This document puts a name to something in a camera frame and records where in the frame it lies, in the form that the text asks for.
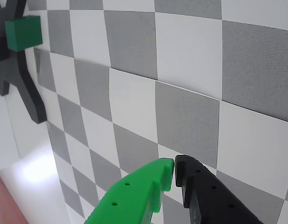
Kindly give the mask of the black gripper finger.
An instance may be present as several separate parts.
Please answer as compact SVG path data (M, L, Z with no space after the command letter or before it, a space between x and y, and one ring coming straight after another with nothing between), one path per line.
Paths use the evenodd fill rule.
M176 186L192 224L261 224L262 222L201 162L175 157Z

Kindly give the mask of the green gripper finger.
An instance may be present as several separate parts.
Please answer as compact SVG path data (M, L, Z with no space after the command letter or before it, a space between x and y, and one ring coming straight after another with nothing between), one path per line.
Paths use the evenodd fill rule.
M174 160L152 161L116 182L106 192L87 224L149 224L171 189Z

